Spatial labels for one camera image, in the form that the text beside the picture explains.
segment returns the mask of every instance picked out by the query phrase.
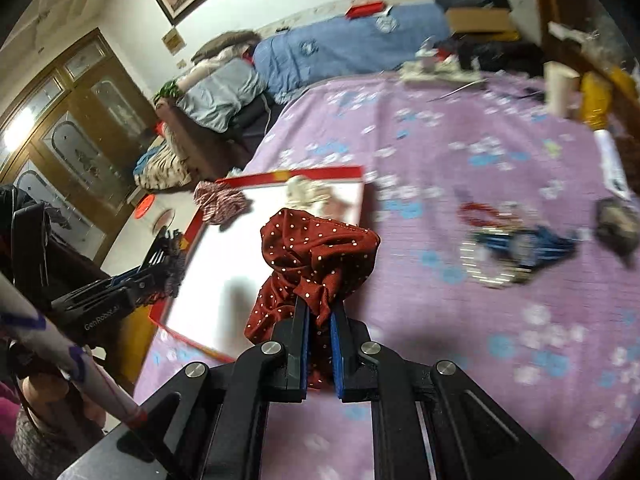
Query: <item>bedroom floor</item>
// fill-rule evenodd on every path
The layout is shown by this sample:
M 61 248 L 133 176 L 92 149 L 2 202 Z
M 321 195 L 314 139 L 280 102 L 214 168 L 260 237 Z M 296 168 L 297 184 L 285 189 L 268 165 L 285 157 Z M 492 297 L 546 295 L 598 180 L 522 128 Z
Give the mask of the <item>bedroom floor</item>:
M 189 191 L 158 194 L 153 208 L 139 220 L 133 218 L 133 215 L 130 216 L 102 263 L 101 268 L 104 272 L 115 276 L 142 263 L 155 238 L 151 233 L 151 227 L 158 215 L 154 214 L 154 211 L 160 213 L 165 209 L 173 209 L 175 217 L 170 229 L 184 231 L 197 209 L 193 203 L 193 193 Z

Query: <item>red polka dot cloth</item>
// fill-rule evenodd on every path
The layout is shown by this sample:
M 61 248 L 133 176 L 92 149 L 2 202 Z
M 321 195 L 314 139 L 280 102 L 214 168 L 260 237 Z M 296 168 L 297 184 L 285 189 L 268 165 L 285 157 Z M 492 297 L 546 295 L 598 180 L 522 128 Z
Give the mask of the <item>red polka dot cloth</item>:
M 286 208 L 260 234 L 262 255 L 273 273 L 258 293 L 244 335 L 254 344 L 269 340 L 273 326 L 293 316 L 299 296 L 317 327 L 309 336 L 309 385 L 322 387 L 332 369 L 331 304 L 349 297 L 373 272 L 380 237 L 368 229 Z

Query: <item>wooden cabinet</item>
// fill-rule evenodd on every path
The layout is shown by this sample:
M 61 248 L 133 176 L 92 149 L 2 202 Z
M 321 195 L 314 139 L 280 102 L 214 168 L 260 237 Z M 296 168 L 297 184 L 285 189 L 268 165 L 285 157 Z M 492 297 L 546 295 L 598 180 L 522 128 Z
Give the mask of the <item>wooden cabinet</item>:
M 156 121 L 97 31 L 62 53 L 0 118 L 0 176 L 58 208 L 56 232 L 101 262 L 132 208 L 132 170 Z

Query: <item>brown pillow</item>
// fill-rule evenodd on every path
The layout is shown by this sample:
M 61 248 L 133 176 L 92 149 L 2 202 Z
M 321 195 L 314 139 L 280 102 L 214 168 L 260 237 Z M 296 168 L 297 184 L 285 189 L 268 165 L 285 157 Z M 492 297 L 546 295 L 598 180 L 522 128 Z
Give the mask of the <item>brown pillow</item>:
M 194 64 L 201 62 L 203 59 L 216 57 L 224 48 L 238 43 L 260 43 L 262 38 L 260 34 L 252 30 L 232 30 L 220 34 L 217 38 L 207 41 L 199 51 L 197 51 L 191 61 Z

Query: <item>blue blanket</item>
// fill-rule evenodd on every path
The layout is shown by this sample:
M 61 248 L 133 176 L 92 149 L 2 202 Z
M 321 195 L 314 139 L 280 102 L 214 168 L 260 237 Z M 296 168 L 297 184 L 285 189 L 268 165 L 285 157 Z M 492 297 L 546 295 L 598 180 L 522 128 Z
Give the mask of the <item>blue blanket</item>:
M 149 159 L 152 156 L 154 156 L 157 152 L 159 152 L 165 144 L 166 144 L 166 140 L 163 140 L 159 146 L 150 148 L 148 152 L 142 155 L 136 162 L 136 167 L 133 169 L 133 174 L 142 175 L 142 172 L 145 171 L 146 164 L 149 162 Z
M 450 36 L 439 6 L 395 6 L 386 17 L 339 16 L 271 36 L 256 47 L 254 63 L 278 96 L 322 79 L 393 70 L 414 59 L 429 36 Z

